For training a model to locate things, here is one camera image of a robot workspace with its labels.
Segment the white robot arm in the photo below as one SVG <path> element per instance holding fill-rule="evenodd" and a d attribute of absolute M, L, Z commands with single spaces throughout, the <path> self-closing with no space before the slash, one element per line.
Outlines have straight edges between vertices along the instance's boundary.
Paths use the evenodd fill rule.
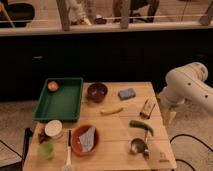
<path fill-rule="evenodd" d="M 175 118 L 174 108 L 185 100 L 190 100 L 213 114 L 213 88 L 205 84 L 207 78 L 207 67 L 200 62 L 174 68 L 166 74 L 166 86 L 158 94 L 165 126 Z"/>

